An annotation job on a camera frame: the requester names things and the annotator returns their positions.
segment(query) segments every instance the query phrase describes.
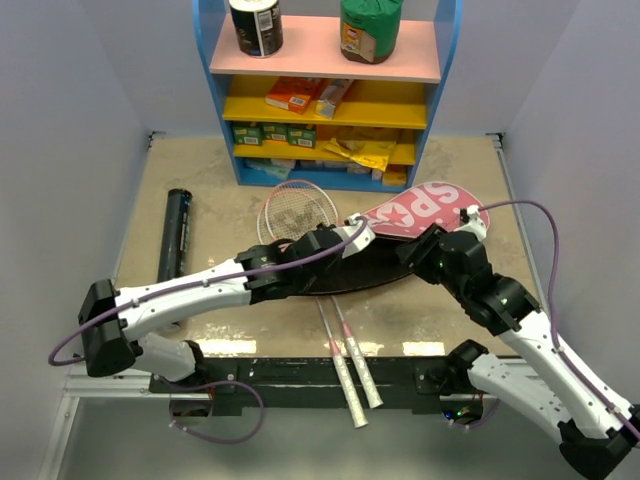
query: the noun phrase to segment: marble tabletop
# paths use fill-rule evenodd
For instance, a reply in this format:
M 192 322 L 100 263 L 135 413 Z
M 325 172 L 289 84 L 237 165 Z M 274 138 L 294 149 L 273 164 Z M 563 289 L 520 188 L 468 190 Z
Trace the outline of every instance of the marble tabletop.
M 502 167 L 488 137 L 431 137 L 416 183 L 447 181 L 483 203 L 509 198 Z M 157 138 L 127 235 L 117 285 L 154 283 L 167 191 L 193 193 L 187 273 L 214 266 L 257 244 L 256 217 L 270 188 L 238 186 L 218 138 Z M 342 217 L 366 211 L 393 195 L 329 191 Z M 510 207 L 491 212 L 485 241 L 495 271 L 537 294 L 520 230 Z M 340 332 L 329 299 L 322 300 L 334 333 Z M 339 302 L 369 356 L 443 355 L 474 339 L 498 355 L 513 352 L 474 324 L 444 288 L 417 278 L 341 295 Z M 207 312 L 166 334 L 197 341 L 207 356 L 328 356 L 327 334 L 313 298 L 288 298 Z

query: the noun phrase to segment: racket handle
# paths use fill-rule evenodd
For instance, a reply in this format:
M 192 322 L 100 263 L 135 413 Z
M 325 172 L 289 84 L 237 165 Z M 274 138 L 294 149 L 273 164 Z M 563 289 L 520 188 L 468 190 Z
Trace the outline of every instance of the racket handle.
M 333 364 L 336 367 L 336 372 L 338 373 L 338 378 L 342 385 L 342 391 L 347 399 L 347 405 L 351 412 L 353 425 L 356 428 L 364 427 L 369 422 L 367 422 L 367 418 L 364 416 L 364 410 L 360 404 L 360 399 L 358 398 L 358 393 L 356 392 L 353 380 L 351 380 L 351 375 L 349 375 L 347 363 L 344 361 L 344 358 L 342 358 L 342 355 L 333 355 Z
M 383 403 L 382 398 L 380 398 L 380 394 L 376 388 L 376 383 L 373 381 L 373 377 L 369 371 L 369 366 L 364 359 L 362 350 L 360 350 L 360 345 L 358 345 L 358 342 L 353 335 L 345 335 L 345 343 L 347 345 L 349 355 L 351 355 L 351 359 L 353 360 L 353 364 L 358 371 L 360 383 L 362 383 L 362 388 L 364 388 L 364 393 L 367 396 L 367 402 L 369 402 L 369 408 L 379 407 Z

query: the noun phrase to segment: blue shelf frame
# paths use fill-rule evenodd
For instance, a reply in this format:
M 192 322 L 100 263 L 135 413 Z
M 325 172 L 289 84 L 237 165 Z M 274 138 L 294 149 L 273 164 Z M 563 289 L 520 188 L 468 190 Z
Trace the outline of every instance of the blue shelf frame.
M 239 185 L 273 186 L 280 180 L 271 177 L 264 172 L 253 170 L 244 166 L 244 159 L 233 155 L 233 136 L 231 125 L 222 118 L 224 105 L 231 86 L 231 75 L 212 74 L 209 65 L 213 58 L 222 24 L 226 16 L 223 0 L 192 0 L 193 26 L 196 38 L 200 62 L 204 69 L 211 97 L 215 105 L 216 115 L 222 129 L 222 135 L 233 164 L 233 171 Z M 463 0 L 440 0 L 436 9 L 434 28 L 436 34 L 436 46 L 440 60 L 440 83 L 434 89 L 432 84 L 425 84 L 427 103 L 430 105 L 427 128 L 416 135 L 416 163 L 408 169 L 407 186 L 413 185 L 420 159 L 424 153 L 425 145 L 435 120 L 436 112 L 442 92 L 446 85 L 462 23 Z M 290 178 L 304 178 L 316 183 L 327 190 L 358 190 L 368 192 L 395 193 L 406 187 L 385 187 L 381 182 L 371 180 L 367 175 L 348 174 L 344 170 L 307 170 L 296 169 L 291 172 Z

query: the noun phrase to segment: barcode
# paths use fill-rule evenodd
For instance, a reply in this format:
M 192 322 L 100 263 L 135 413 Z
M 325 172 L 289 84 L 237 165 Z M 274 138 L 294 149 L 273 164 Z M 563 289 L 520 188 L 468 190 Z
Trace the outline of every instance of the barcode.
M 271 10 L 261 12 L 258 14 L 258 23 L 260 24 L 260 31 L 264 32 L 273 28 L 273 22 L 271 21 Z

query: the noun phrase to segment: yellow snack package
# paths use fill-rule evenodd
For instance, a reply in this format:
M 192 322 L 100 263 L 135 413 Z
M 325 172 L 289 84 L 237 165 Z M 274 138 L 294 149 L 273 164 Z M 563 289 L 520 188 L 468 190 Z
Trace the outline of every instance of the yellow snack package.
M 384 171 L 400 132 L 397 128 L 340 127 L 324 148 L 365 167 Z

